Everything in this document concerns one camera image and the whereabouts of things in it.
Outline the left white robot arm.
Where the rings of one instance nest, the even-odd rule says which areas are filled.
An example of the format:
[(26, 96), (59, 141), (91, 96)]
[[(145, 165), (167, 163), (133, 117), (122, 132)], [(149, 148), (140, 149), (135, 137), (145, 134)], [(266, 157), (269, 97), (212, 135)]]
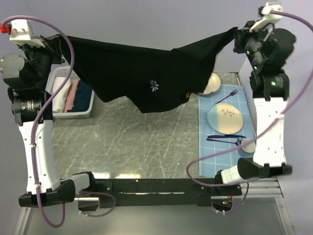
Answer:
[(52, 146), (53, 113), (51, 94), (45, 90), (51, 66), (62, 64), (58, 36), (39, 37), (42, 47), (19, 46), (24, 54), (10, 53), (0, 59), (3, 81), (15, 123), (23, 138), (28, 179), (21, 207), (37, 208), (74, 201), (80, 191), (87, 197), (97, 191), (91, 172), (77, 173), (60, 180)]

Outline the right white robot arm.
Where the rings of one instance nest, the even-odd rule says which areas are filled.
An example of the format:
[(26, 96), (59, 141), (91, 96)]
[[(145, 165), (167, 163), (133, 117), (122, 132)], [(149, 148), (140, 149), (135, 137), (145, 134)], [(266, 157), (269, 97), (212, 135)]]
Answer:
[(225, 195), (231, 184), (292, 174), (284, 153), (284, 118), (290, 80), (283, 70), (294, 50), (296, 37), (273, 23), (248, 21), (234, 35), (235, 53), (245, 53), (252, 67), (249, 77), (256, 108), (256, 149), (252, 157), (240, 158), (236, 166), (220, 170), (214, 190)]

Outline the black daisy t-shirt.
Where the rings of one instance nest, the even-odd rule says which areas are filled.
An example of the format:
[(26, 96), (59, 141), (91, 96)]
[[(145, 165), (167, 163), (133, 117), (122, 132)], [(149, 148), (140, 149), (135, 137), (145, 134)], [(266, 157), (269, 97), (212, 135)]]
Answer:
[(127, 97), (142, 113), (172, 110), (202, 93), (218, 53), (236, 27), (171, 50), (134, 47), (77, 37), (57, 37), (74, 72), (103, 102)]

